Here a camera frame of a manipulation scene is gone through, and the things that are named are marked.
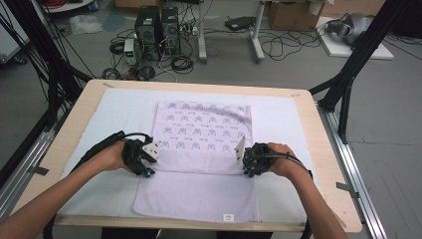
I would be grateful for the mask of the person's right hand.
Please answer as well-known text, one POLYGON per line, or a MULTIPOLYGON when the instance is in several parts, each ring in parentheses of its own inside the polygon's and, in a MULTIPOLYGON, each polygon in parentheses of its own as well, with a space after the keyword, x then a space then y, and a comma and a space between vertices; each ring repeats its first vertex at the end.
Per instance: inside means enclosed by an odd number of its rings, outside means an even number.
MULTIPOLYGON (((268 147, 274 152, 294 155, 294 151, 286 144, 269 142, 268 147)), ((287 179, 292 179, 294 174, 301 169, 302 167, 297 163, 285 158, 278 158, 269 168, 271 172, 278 176, 286 177, 287 179)))

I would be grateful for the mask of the slim black computer tower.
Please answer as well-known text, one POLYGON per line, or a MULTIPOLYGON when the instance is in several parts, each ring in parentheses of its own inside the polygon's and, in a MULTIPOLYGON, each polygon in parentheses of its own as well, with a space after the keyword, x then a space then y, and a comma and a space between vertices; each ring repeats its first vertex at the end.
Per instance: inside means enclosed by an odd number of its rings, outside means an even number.
POLYGON ((179 55, 180 34, 177 7, 165 7, 161 11, 161 24, 164 37, 165 49, 172 55, 179 55))

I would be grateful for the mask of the aluminium rail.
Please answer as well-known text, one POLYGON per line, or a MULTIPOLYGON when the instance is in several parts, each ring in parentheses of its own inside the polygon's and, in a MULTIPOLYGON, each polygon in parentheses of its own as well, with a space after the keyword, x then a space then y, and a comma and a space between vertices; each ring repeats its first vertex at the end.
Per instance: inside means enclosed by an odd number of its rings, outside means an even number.
POLYGON ((6 219, 12 212, 20 196, 36 173, 29 172, 33 166, 40 163, 51 146, 56 134, 43 131, 30 147, 24 152, 22 161, 0 189, 0 221, 6 219))
POLYGON ((347 142, 343 142, 338 131, 339 122, 335 113, 317 109, 325 131, 332 140, 332 148, 337 154, 340 169, 345 176, 346 184, 359 192, 359 198, 352 198, 357 207, 360 224, 368 233, 370 239, 387 239, 384 227, 372 203, 360 170, 355 162, 352 150, 347 142))

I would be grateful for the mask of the white floor board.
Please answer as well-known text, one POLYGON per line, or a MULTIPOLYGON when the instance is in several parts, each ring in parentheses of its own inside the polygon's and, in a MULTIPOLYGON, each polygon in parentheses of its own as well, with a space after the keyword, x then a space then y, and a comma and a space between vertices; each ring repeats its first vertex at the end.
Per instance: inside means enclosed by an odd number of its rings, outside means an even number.
MULTIPOLYGON (((322 42, 322 45, 329 56, 348 58, 352 53, 351 47, 334 33, 327 33, 325 31, 326 23, 328 21, 330 21, 329 17, 320 17, 316 23, 316 32, 322 42)), ((370 59, 391 61, 394 59, 394 56, 386 47, 380 44, 371 55, 370 59)))

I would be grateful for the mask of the clear plastic bag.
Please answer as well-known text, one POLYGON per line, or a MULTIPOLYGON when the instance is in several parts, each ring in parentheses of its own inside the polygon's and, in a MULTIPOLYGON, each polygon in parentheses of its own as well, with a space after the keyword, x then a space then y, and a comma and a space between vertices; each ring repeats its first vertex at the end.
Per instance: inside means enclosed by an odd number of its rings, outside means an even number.
POLYGON ((94 34, 103 30, 103 25, 96 16, 78 15, 70 18, 70 26, 74 35, 94 34))

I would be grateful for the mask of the white cabinet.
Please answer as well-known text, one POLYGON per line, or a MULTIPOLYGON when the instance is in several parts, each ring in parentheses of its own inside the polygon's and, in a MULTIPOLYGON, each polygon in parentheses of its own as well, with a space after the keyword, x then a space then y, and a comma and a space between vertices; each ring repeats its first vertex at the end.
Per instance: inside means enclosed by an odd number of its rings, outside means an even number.
MULTIPOLYGON (((2 1, 0 1, 0 20, 3 20, 7 25, 11 26, 25 44, 29 42, 28 36, 21 28, 9 8, 2 1)), ((0 23, 0 64, 6 64, 9 62, 19 51, 20 46, 18 43, 0 23)))

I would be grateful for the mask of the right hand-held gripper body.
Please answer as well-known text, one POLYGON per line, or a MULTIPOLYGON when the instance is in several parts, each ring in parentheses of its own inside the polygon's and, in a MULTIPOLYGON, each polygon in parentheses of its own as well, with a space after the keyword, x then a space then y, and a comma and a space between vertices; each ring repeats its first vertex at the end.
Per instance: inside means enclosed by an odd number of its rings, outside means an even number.
POLYGON ((266 172, 276 160, 276 156, 265 143, 256 142, 251 147, 247 147, 244 136, 235 147, 235 152, 237 163, 243 165, 243 171, 253 170, 255 175, 266 172))

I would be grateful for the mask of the person's left hand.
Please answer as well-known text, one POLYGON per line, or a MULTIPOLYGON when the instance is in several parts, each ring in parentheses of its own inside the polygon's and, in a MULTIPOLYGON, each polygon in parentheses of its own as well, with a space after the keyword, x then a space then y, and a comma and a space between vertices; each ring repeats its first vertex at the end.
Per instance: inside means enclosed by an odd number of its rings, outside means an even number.
POLYGON ((129 168, 124 164, 122 159, 123 148, 123 141, 115 142, 97 153, 94 162, 99 166, 101 171, 116 170, 120 168, 129 171, 129 168))

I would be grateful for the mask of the black flat device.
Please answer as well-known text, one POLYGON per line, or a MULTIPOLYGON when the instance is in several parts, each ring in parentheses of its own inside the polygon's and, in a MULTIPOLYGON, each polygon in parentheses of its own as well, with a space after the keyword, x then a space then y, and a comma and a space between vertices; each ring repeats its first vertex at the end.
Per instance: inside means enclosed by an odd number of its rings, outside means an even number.
POLYGON ((238 17, 229 19, 225 22, 225 26, 231 31, 246 30, 254 26, 256 23, 255 17, 238 17))

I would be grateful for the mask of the white power supply box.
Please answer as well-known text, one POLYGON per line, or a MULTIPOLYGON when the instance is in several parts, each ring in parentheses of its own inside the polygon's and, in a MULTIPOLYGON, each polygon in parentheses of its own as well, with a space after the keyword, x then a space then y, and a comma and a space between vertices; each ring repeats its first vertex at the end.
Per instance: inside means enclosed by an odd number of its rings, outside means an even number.
POLYGON ((136 51, 133 39, 126 39, 124 41, 123 53, 126 63, 130 66, 133 66, 136 63, 136 51))

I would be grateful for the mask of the white desk leg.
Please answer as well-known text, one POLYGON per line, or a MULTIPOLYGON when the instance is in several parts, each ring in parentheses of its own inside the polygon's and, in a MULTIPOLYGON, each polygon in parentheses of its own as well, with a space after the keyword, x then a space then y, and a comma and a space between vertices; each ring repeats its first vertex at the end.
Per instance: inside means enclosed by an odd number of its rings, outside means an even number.
POLYGON ((198 0, 198 56, 199 61, 202 64, 207 63, 207 53, 206 53, 206 44, 205 44, 205 36, 204 36, 204 0, 198 0))
POLYGON ((250 33, 251 37, 251 43, 253 46, 253 49, 255 50, 256 54, 256 62, 260 63, 265 59, 264 52, 261 47, 261 43, 259 41, 259 33, 262 23, 262 18, 264 15, 265 10, 265 1, 259 0, 258 1, 258 8, 257 8, 257 14, 256 14, 256 21, 255 21, 255 27, 254 30, 250 33))

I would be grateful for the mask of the lilac towel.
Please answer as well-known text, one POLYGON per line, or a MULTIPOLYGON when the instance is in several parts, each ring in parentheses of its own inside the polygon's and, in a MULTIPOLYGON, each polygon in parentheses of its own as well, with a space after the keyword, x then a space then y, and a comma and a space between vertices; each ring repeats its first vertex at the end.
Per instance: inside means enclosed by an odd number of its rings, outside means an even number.
POLYGON ((258 219, 255 182, 237 146, 252 143, 249 106, 161 102, 152 131, 155 174, 141 179, 133 210, 144 216, 245 223, 258 219))

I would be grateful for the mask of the brown cardboard box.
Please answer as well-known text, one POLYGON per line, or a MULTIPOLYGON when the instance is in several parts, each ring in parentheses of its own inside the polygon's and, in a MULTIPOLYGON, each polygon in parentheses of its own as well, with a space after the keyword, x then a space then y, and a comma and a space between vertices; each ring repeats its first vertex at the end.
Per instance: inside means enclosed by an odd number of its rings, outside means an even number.
POLYGON ((324 5, 320 0, 273 1, 268 13, 270 27, 280 31, 313 31, 324 5))

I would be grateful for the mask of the white round table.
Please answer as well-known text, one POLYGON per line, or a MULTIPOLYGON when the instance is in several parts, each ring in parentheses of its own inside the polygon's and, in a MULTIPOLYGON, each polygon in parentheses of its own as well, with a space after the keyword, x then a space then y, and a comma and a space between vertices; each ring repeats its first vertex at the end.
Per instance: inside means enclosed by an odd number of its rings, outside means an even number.
POLYGON ((43 5, 42 8, 50 13, 60 13, 60 12, 67 12, 75 9, 79 9, 82 7, 87 7, 90 3, 94 2, 95 0, 83 0, 79 3, 65 3, 62 6, 58 7, 50 7, 43 5))

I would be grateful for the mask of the white grid mat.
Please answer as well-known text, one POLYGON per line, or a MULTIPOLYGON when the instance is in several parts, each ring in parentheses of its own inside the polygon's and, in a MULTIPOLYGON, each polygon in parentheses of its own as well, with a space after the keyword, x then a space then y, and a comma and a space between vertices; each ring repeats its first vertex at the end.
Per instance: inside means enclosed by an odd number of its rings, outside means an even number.
MULTIPOLYGON (((169 101, 249 106, 252 117, 252 143, 246 144, 247 146, 256 142, 285 143, 306 168, 313 166, 297 106, 291 98, 108 89, 65 170, 71 171, 94 144, 120 130, 135 138, 144 134, 153 137, 158 104, 169 101)), ((133 210, 139 181, 149 178, 151 176, 136 176, 123 169, 104 172, 85 185, 60 213, 67 216, 151 217, 133 210)), ((298 194, 287 179, 271 173, 248 178, 255 182, 258 215, 258 219, 251 222, 305 222, 306 214, 298 194)))

